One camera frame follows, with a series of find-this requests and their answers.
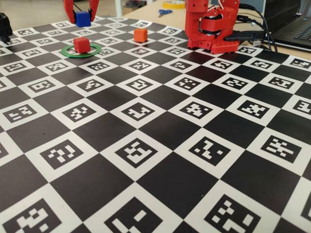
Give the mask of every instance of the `white square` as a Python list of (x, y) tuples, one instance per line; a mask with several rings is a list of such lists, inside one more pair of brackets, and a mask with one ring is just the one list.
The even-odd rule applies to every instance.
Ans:
[(67, 86), (80, 95), (88, 97), (113, 86), (113, 84), (104, 79), (101, 79), (100, 77), (97, 77), (96, 75), (92, 75)]
[(136, 27), (136, 28), (148, 28), (152, 22), (145, 21), (145, 20), (139, 20), (136, 23), (131, 24), (130, 26)]
[(32, 40), (29, 42), (40, 47), (40, 46), (55, 44), (55, 43), (59, 42), (59, 40), (56, 40), (53, 37), (45, 37), (45, 38), (41, 38), (41, 39)]
[(116, 54), (118, 54), (120, 52), (121, 51), (116, 50), (116, 49), (111, 48), (111, 47), (102, 47), (102, 51), (97, 53), (95, 56), (99, 57), (99, 58), (106, 58), (106, 57), (110, 57), (110, 56), (116, 55)]
[(269, 73), (259, 83), (291, 94), (296, 93), (303, 84), (301, 81), (273, 73)]
[(240, 64), (221, 58), (213, 58), (205, 62), (203, 66), (219, 70), (221, 72), (229, 73), (239, 67)]
[(257, 85), (257, 82), (244, 79), (232, 74), (225, 74), (224, 76), (213, 82), (213, 84), (244, 95), (255, 85)]
[[(51, 208), (52, 213), (50, 210), (44, 209), (42, 205), (39, 205), (40, 203), (47, 204)], [(50, 231), (53, 231), (53, 233), (64, 233), (73, 231), (82, 223), (80, 218), (73, 212), (73, 210), (68, 206), (68, 204), (62, 199), (62, 197), (48, 183), (0, 213), (0, 232), (6, 232), (3, 227), (4, 223), (13, 219), (14, 217), (24, 212), (25, 210), (29, 209), (30, 207), (36, 209), (40, 214), (47, 216), (42, 221), (38, 221), (37, 219), (37, 221), (29, 220), (29, 222), (27, 222), (25, 220), (26, 226), (20, 226), (16, 221), (16, 225), (20, 226), (20, 229), (22, 229), (22, 227), (25, 228), (28, 227), (28, 229), (33, 228), (33, 230), (36, 230), (36, 228), (38, 228), (37, 232), (39, 232), (39, 228), (44, 229), (46, 227), (49, 227)], [(22, 220), (27, 219), (29, 215), (30, 214), (28, 211), (22, 217)], [(59, 225), (57, 226), (50, 225), (54, 223), (54, 221), (49, 221), (48, 219), (52, 215), (56, 216), (60, 220)]]
[[(245, 103), (250, 103), (251, 106), (247, 105), (242, 108)], [(247, 96), (241, 96), (234, 101), (227, 110), (257, 124), (267, 126), (280, 109), (262, 101)]]
[(156, 40), (153, 40), (151, 38), (148, 38), (146, 42), (140, 43), (140, 42), (135, 42), (134, 39), (129, 39), (126, 42), (132, 43), (134, 45), (138, 45), (138, 46), (143, 46), (143, 45), (148, 45), (151, 44), (153, 42), (155, 42)]
[(46, 51), (40, 47), (36, 47), (36, 48), (16, 52), (15, 54), (22, 59), (28, 59), (28, 58), (37, 57), (37, 56), (40, 56), (40, 55), (43, 55), (46, 53), (48, 53), (48, 51)]
[(74, 64), (67, 62), (66, 60), (59, 60), (38, 66), (38, 69), (51, 76), (74, 67), (76, 67)]
[(140, 58), (140, 57), (145, 57), (145, 56), (149, 56), (151, 54), (154, 54), (157, 51), (149, 49), (147, 47), (139, 46), (139, 47), (135, 47), (135, 48), (132, 48), (132, 49), (124, 51), (124, 52), (127, 54), (130, 54), (132, 56)]
[(165, 38), (162, 38), (158, 41), (165, 43), (165, 44), (168, 44), (168, 45), (172, 45), (172, 46), (176, 46), (176, 45), (179, 45), (181, 43), (187, 42), (186, 39), (182, 39), (182, 38), (178, 38), (178, 37), (174, 37), (174, 36), (165, 37)]
[[(84, 110), (85, 113), (89, 111), (91, 112), (91, 114), (87, 115), (86, 117), (83, 117), (82, 114), (84, 113), (81, 110)], [(76, 121), (73, 121), (72, 119), (70, 119), (68, 116), (64, 114), (67, 112), (70, 112), (72, 118)], [(81, 125), (84, 125), (90, 122), (91, 120), (94, 120), (97, 117), (100, 117), (101, 115), (105, 113), (107, 113), (107, 111), (104, 108), (98, 106), (97, 104), (93, 103), (92, 101), (86, 98), (78, 100), (71, 104), (68, 104), (62, 108), (59, 108), (51, 112), (51, 114), (54, 117), (56, 117), (60, 122), (62, 122), (64, 125), (66, 125), (71, 130), (76, 129), (80, 127)]]
[(311, 120), (311, 100), (293, 95), (282, 109)]
[(96, 61), (89, 62), (80, 66), (80, 68), (85, 69), (86, 71), (95, 75), (116, 67), (116, 64), (113, 64), (104, 59), (98, 59)]
[(121, 35), (124, 33), (125, 33), (124, 31), (121, 31), (119, 29), (109, 29), (109, 30), (100, 32), (100, 34), (104, 34), (106, 36), (115, 36), (115, 35)]
[(58, 29), (63, 29), (63, 28), (71, 28), (75, 26), (75, 24), (70, 23), (69, 21), (62, 21), (62, 22), (57, 22), (57, 23), (51, 23), (51, 25), (55, 28)]
[(71, 34), (76, 35), (76, 36), (88, 36), (88, 35), (93, 35), (96, 33), (97, 33), (96, 31), (93, 31), (91, 29), (82, 29), (82, 30), (71, 32)]
[[(218, 182), (203, 197), (203, 199), (196, 205), (190, 214), (188, 214), (188, 216), (185, 218), (185, 222), (201, 233), (219, 232), (211, 224), (205, 221), (204, 218), (208, 215), (208, 213), (210, 213), (210, 211), (218, 203), (223, 195), (228, 196), (238, 204), (242, 205), (244, 208), (260, 217), (260, 220), (257, 223), (254, 231), (252, 231), (253, 233), (267, 233), (274, 231), (280, 219), (279, 215), (221, 180), (218, 180)], [(244, 232), (243, 225), (234, 223), (235, 222), (233, 222), (231, 225), (237, 225), (237, 227), (241, 227), (241, 229), (239, 228), (241, 230), (240, 232)]]
[(120, 40), (118, 38), (114, 38), (114, 37), (105, 37), (99, 40), (94, 40), (94, 42), (104, 45), (104, 46), (111, 46), (111, 45), (115, 45), (118, 43), (123, 42), (123, 40)]
[(48, 111), (41, 107), (40, 104), (33, 99), (29, 99), (6, 108), (2, 108), (0, 110), (0, 125), (7, 131), (47, 113)]
[(243, 65), (271, 73), (281, 64), (253, 57), (249, 59), (247, 62), (243, 63)]
[(122, 21), (127, 20), (127, 18), (122, 18), (122, 17), (108, 17), (107, 19), (114, 21), (114, 22), (122, 22)]
[(157, 33), (163, 34), (163, 35), (167, 35), (167, 36), (173, 36), (173, 35), (177, 35), (179, 33), (181, 33), (182, 30), (179, 28), (174, 28), (171, 26), (166, 26), (165, 28), (161, 29), (160, 31), (158, 31)]
[(218, 116), (223, 109), (191, 96), (168, 111), (203, 127)]
[(6, 49), (6, 48), (0, 48), (0, 57), (1, 56), (5, 56), (8, 54), (12, 54), (13, 52), (11, 52), (10, 50)]
[(188, 74), (181, 74), (176, 78), (170, 80), (169, 82), (165, 83), (165, 85), (192, 96), (198, 91), (202, 90), (207, 85), (209, 85), (209, 82), (195, 78)]
[(137, 129), (157, 118), (164, 112), (164, 109), (139, 97), (110, 111), (110, 113)]
[[(144, 149), (143, 146), (140, 147), (139, 141), (147, 144), (148, 149)], [(124, 158), (119, 156), (118, 151), (120, 150), (122, 150), (122, 152), (125, 154), (128, 154), (126, 157), (128, 158), (128, 161), (135, 163), (138, 165), (138, 167), (132, 166)], [(166, 146), (160, 144), (143, 132), (136, 130), (112, 146), (104, 149), (101, 152), (101, 155), (103, 155), (106, 159), (108, 159), (111, 163), (113, 163), (116, 167), (128, 175), (132, 180), (137, 181), (154, 166), (160, 163), (171, 152), (172, 151)]]
[[(41, 153), (52, 150), (53, 148), (56, 148), (57, 150), (66, 150), (66, 147), (69, 146), (69, 149), (72, 151), (75, 151), (74, 148), (70, 147), (70, 144), (73, 144), (77, 147), (78, 150), (81, 151), (79, 155), (74, 156), (74, 154), (64, 155), (64, 154), (56, 154), (57, 155), (64, 155), (64, 157), (73, 158), (67, 163), (63, 163), (58, 160), (57, 158), (54, 158), (53, 154), (52, 156), (45, 158)], [(27, 158), (33, 163), (33, 165), (39, 170), (39, 172), (43, 175), (43, 177), (48, 181), (52, 182), (53, 180), (57, 179), (58, 177), (61, 177), (62, 175), (66, 174), (67, 172), (75, 169), (80, 164), (84, 163), (88, 159), (95, 156), (98, 152), (93, 149), (88, 143), (86, 143), (84, 140), (82, 140), (80, 137), (78, 137), (74, 132), (70, 131), (48, 143), (43, 144), (42, 146), (39, 146), (27, 153), (25, 155)], [(54, 169), (48, 162), (49, 159), (54, 159), (55, 161), (59, 161), (58, 168)]]
[(0, 77), (0, 92), (16, 87), (7, 77)]
[(193, 70), (199, 67), (200, 65), (194, 62), (187, 61), (185, 59), (176, 58), (170, 62), (163, 64), (162, 66), (169, 68), (169, 69), (176, 70), (181, 73), (187, 73), (190, 70)]
[(18, 37), (39, 34), (39, 32), (37, 32), (34, 28), (19, 29), (19, 30), (13, 31), (13, 33)]
[(124, 90), (127, 90), (128, 92), (136, 95), (136, 96), (142, 96), (149, 91), (152, 91), (162, 84), (146, 78), (142, 75), (135, 76), (131, 79), (125, 80), (116, 86), (123, 88)]
[(21, 37), (17, 37), (17, 38), (11, 39), (11, 41), (6, 42), (6, 43), (0, 41), (0, 45), (3, 46), (3, 47), (9, 47), (9, 46), (12, 46), (12, 45), (20, 45), (20, 44), (23, 44), (25, 42), (27, 42), (27, 40), (25, 40), (25, 39), (23, 39)]
[[(182, 218), (180, 218), (172, 210), (166, 207), (162, 202), (160, 202), (158, 199), (148, 193), (137, 183), (133, 183), (123, 192), (117, 195), (111, 202), (105, 205), (102, 209), (100, 209), (91, 217), (89, 217), (86, 221), (84, 221), (84, 224), (93, 233), (113, 233), (113, 231), (111, 231), (107, 227), (105, 221), (107, 221), (112, 215), (114, 215), (119, 209), (121, 209), (133, 198), (137, 198), (141, 203), (143, 203), (148, 209), (150, 209), (162, 220), (162, 222), (156, 227), (153, 233), (173, 232), (182, 222)], [(129, 229), (126, 229), (127, 231), (123, 232), (140, 232), (134, 226), (131, 229), (133, 230), (129, 231)]]
[(122, 27), (127, 26), (127, 24), (120, 23), (120, 22), (113, 22), (113, 23), (105, 24), (104, 26), (109, 27), (109, 28), (122, 28)]
[[(206, 142), (207, 151), (213, 146), (217, 146), (216, 144), (220, 144), (221, 146), (229, 150), (229, 152), (227, 152), (228, 150), (225, 152), (224, 157), (222, 159), (220, 158), (221, 160), (217, 163), (217, 165), (214, 165), (210, 162), (210, 159), (212, 158), (210, 154), (209, 154), (210, 155), (209, 158), (205, 156), (206, 154), (208, 154), (208, 152), (207, 153), (203, 152), (202, 153), (203, 155), (199, 156), (190, 151), (191, 148), (194, 148), (194, 151), (196, 153), (199, 153), (201, 149), (200, 148), (195, 149), (195, 145), (199, 143), (202, 139), (207, 140)], [(227, 141), (211, 133), (210, 131), (207, 131), (204, 128), (201, 128), (199, 131), (197, 131), (194, 135), (192, 135), (189, 139), (187, 139), (183, 144), (181, 144), (174, 151), (180, 156), (182, 156), (183, 158), (190, 161), (191, 163), (197, 165), (202, 170), (220, 179), (228, 171), (228, 169), (235, 163), (235, 161), (240, 157), (240, 155), (245, 150), (233, 144), (232, 142)], [(222, 155), (221, 152), (219, 152), (215, 156), (220, 156), (220, 155)]]
[(167, 54), (169, 56), (173, 56), (173, 57), (182, 57), (182, 56), (187, 55), (193, 51), (189, 50), (189, 49), (184, 49), (184, 48), (181, 48), (178, 46), (172, 46), (172, 47), (168, 47), (167, 49), (163, 49), (160, 52)]
[(6, 132), (0, 133), (0, 147), (1, 145), (4, 149), (0, 149), (0, 166), (23, 154)]
[(68, 32), (61, 30), (61, 29), (55, 29), (47, 32), (43, 32), (41, 34), (46, 35), (47, 37), (53, 37), (53, 36), (58, 36), (58, 35), (63, 35), (67, 34)]
[(311, 221), (306, 218), (305, 211), (310, 198), (311, 181), (301, 177), (282, 213), (282, 218), (308, 233), (311, 233)]
[(301, 70), (311, 71), (311, 61), (292, 55), (290, 55), (282, 64)]
[(48, 76), (41, 79), (25, 83), (18, 86), (23, 92), (25, 92), (31, 98), (46, 94), (50, 91), (56, 90), (65, 86), (55, 78)]
[(142, 74), (142, 73), (147, 72), (151, 69), (154, 69), (158, 66), (159, 65), (156, 63), (153, 63), (153, 62), (144, 60), (142, 58), (139, 58), (139, 59), (133, 60), (131, 62), (128, 62), (126, 64), (123, 64), (121, 67), (128, 69), (134, 73)]
[[(291, 150), (288, 144), (294, 144), (297, 149), (301, 148), (301, 150)], [(310, 145), (269, 128), (264, 128), (247, 150), (299, 176), (302, 176), (311, 159)], [(293, 162), (286, 160), (286, 157), (290, 157)]]
[(16, 74), (21, 71), (34, 68), (35, 66), (31, 63), (27, 62), (26, 60), (20, 60), (17, 62), (8, 63), (5, 65), (0, 66), (0, 73), (4, 76), (10, 75), (10, 74)]
[(251, 56), (251, 57), (256, 57), (262, 51), (263, 51), (263, 49), (260, 49), (260, 48), (240, 45), (238, 47), (237, 53), (244, 54), (244, 55)]

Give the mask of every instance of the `black square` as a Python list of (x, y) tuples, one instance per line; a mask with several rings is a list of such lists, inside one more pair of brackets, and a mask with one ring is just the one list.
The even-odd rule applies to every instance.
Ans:
[(22, 155), (0, 169), (0, 212), (27, 197), (48, 182), (35, 166)]
[(199, 66), (189, 71), (187, 74), (190, 76), (196, 77), (198, 79), (207, 81), (209, 83), (212, 83), (225, 75), (225, 73), (221, 71), (211, 69), (209, 67), (204, 67), (204, 66)]
[(251, 59), (252, 57), (244, 55), (244, 54), (232, 52), (232, 53), (225, 53), (225, 54), (221, 55), (219, 58), (243, 64), (243, 63), (247, 62), (249, 59)]
[(58, 74), (54, 74), (52, 75), (52, 77), (60, 81), (61, 83), (68, 85), (76, 81), (82, 80), (84, 78), (87, 78), (91, 75), (93, 74), (86, 71), (85, 69), (82, 69), (80, 67), (74, 67), (69, 70), (64, 70), (63, 72), (60, 72)]
[(302, 116), (281, 109), (268, 127), (311, 145), (311, 121)]
[(228, 78), (227, 80), (222, 82), (223, 85), (233, 87), (234, 89), (241, 90), (243, 87), (248, 85), (247, 82), (241, 81), (235, 78)]
[[(247, 224), (245, 224), (246, 216), (250, 219)], [(228, 232), (228, 230), (224, 228), (224, 225), (228, 220), (232, 219), (234, 219), (233, 222), (238, 226), (243, 226), (243, 232), (252, 233), (256, 228), (260, 217), (245, 208), (241, 203), (236, 202), (227, 195), (223, 195), (209, 214), (204, 218), (206, 222), (222, 233)]]
[(143, 75), (159, 83), (167, 83), (168, 81), (181, 75), (181, 73), (166, 67), (158, 66), (152, 70), (145, 72)]
[(140, 121), (141, 119), (144, 119), (145, 117), (149, 116), (150, 114), (154, 113), (155, 111), (142, 103), (135, 103), (134, 105), (124, 109), (121, 111), (128, 117)]
[[(42, 219), (39, 217), (38, 212), (44, 211), (46, 217)], [(32, 225), (29, 222), (25, 223), (25, 226), (21, 227), (20, 219), (30, 218), (35, 224)], [(44, 199), (40, 199), (35, 204), (31, 205), (24, 211), (20, 212), (18, 215), (14, 216), (7, 222), (3, 224), (4, 229), (7, 232), (42, 232), (41, 227), (45, 229), (44, 232), (53, 231), (62, 222), (50, 208), (50, 206), (45, 202)]]
[(280, 91), (261, 84), (254, 86), (245, 95), (279, 108), (283, 107), (293, 96), (288, 92)]
[(260, 69), (240, 65), (231, 71), (230, 74), (259, 83), (269, 73)]
[(11, 109), (7, 112), (4, 112), (3, 115), (11, 122), (17, 122), (19, 120), (23, 120), (27, 117), (30, 117), (37, 112), (28, 104), (25, 104), (23, 106)]
[(124, 52), (121, 52), (121, 53), (118, 53), (116, 55), (112, 55), (112, 56), (105, 58), (105, 60), (112, 62), (112, 63), (119, 65), (119, 66), (121, 66), (125, 63), (128, 63), (128, 62), (131, 62), (133, 60), (136, 60), (136, 59), (137, 59), (137, 57), (134, 57), (130, 54), (126, 54)]
[(165, 112), (140, 128), (145, 134), (174, 150), (196, 131), (199, 126), (172, 113)]
[(73, 131), (94, 149), (102, 151), (134, 130), (123, 120), (107, 113)]
[(301, 151), (301, 147), (275, 136), (269, 137), (261, 149), (290, 163), (294, 163)]
[(214, 59), (212, 56), (208, 56), (199, 52), (191, 52), (182, 56), (181, 58), (198, 64), (204, 64), (205, 62)]
[(248, 151), (222, 177), (227, 184), (279, 215), (299, 179), (300, 176)]
[(100, 73), (97, 76), (113, 84), (118, 84), (125, 80), (128, 80), (130, 78), (137, 76), (137, 74), (129, 71), (128, 69), (124, 69), (122, 67), (116, 67), (108, 71), (105, 71), (103, 73)]
[(96, 155), (54, 180), (51, 185), (84, 221), (132, 182), (103, 156)]
[(291, 79), (299, 80), (299, 81), (306, 81), (307, 78), (311, 75), (311, 72), (302, 70), (302, 69), (296, 69), (293, 67), (280, 65), (278, 68), (276, 68), (273, 71), (274, 74), (282, 75)]
[(67, 116), (73, 122), (77, 122), (79, 120), (82, 120), (82, 119), (92, 115), (95, 112), (96, 111), (94, 109), (88, 107), (84, 103), (81, 103), (77, 106), (74, 106), (74, 107), (62, 112), (62, 114)]
[(135, 227), (137, 232), (144, 233), (154, 232), (163, 221), (135, 197), (104, 222), (112, 232), (121, 232), (121, 229), (113, 224), (115, 220), (120, 221), (128, 230)]
[(7, 133), (23, 152), (27, 152), (67, 133), (68, 131), (69, 129), (51, 114), (46, 114), (12, 128), (8, 130)]
[(88, 97), (89, 100), (107, 111), (115, 109), (134, 98), (136, 98), (135, 95), (117, 86), (112, 86)]
[(214, 84), (210, 84), (193, 96), (225, 109), (236, 101), (241, 95)]
[(261, 119), (269, 111), (269, 109), (270, 108), (249, 100), (246, 100), (240, 107), (238, 107), (239, 111), (249, 114), (258, 119)]
[(174, 152), (138, 180), (139, 185), (182, 218), (216, 182), (215, 177)]
[(174, 85), (184, 88), (185, 90), (191, 91), (192, 89), (194, 89), (195, 87), (197, 87), (198, 85), (200, 85), (201, 83), (198, 81), (195, 81), (191, 78), (181, 78), (181, 80), (177, 81), (174, 83)]
[(247, 148), (264, 127), (228, 111), (223, 111), (204, 128), (240, 147)]
[(162, 65), (162, 64), (170, 62), (176, 58), (169, 56), (167, 54), (161, 53), (161, 52), (157, 52), (157, 53), (154, 53), (154, 54), (151, 54), (149, 56), (144, 57), (144, 59), (147, 61), (154, 62), (154, 63), (159, 64), (159, 65)]
[(176, 91), (162, 85), (141, 97), (165, 110), (169, 110), (173, 106), (184, 101), (189, 96), (180, 91)]
[(115, 153), (134, 168), (137, 168), (156, 154), (157, 150), (136, 138)]
[(202, 104), (191, 102), (182, 109), (180, 109), (180, 112), (183, 112), (185, 114), (188, 114), (192, 117), (202, 119), (205, 117), (208, 113), (210, 113), (213, 109), (208, 108)]
[(37, 96), (34, 100), (46, 110), (52, 112), (82, 98), (83, 96), (69, 87), (64, 86), (41, 96)]
[(60, 168), (82, 154), (83, 152), (70, 140), (65, 140), (40, 153), (40, 155), (54, 170)]
[(230, 152), (230, 149), (208, 137), (203, 137), (189, 151), (216, 166)]

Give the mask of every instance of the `desk surface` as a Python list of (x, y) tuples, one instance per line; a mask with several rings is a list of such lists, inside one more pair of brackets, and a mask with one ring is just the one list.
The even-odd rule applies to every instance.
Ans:
[[(157, 0), (153, 2), (152, 4), (149, 4), (147, 6), (144, 6), (140, 9), (137, 9), (129, 14), (124, 15), (124, 17), (127, 18), (133, 18), (133, 19), (142, 19), (142, 20), (148, 20), (154, 23), (160, 23), (164, 25), (170, 25), (172, 27), (180, 28), (180, 29), (185, 29), (185, 19), (186, 19), (186, 10), (181, 9), (181, 10), (174, 10), (172, 14), (165, 15), (163, 17), (158, 17), (159, 9), (163, 9), (162, 3), (165, 0)], [(251, 13), (251, 14), (256, 14), (252, 11), (248, 10), (240, 10), (239, 13)], [(247, 30), (254, 30), (254, 27), (251, 27), (247, 24), (239, 24), (235, 26), (235, 30), (240, 30), (240, 31), (247, 31)], [(311, 52), (308, 51), (303, 51), (303, 50), (297, 50), (297, 49), (291, 49), (287, 48), (284, 46), (278, 46), (278, 51), (281, 53), (289, 54), (289, 55), (294, 55), (297, 57), (305, 58), (308, 60), (311, 60)]]

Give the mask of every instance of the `black cable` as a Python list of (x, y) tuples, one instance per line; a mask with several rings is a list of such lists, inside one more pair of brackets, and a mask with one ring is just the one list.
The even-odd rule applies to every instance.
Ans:
[(75, 7), (77, 7), (78, 10), (82, 11), (75, 3), (73, 3), (73, 5), (74, 5)]

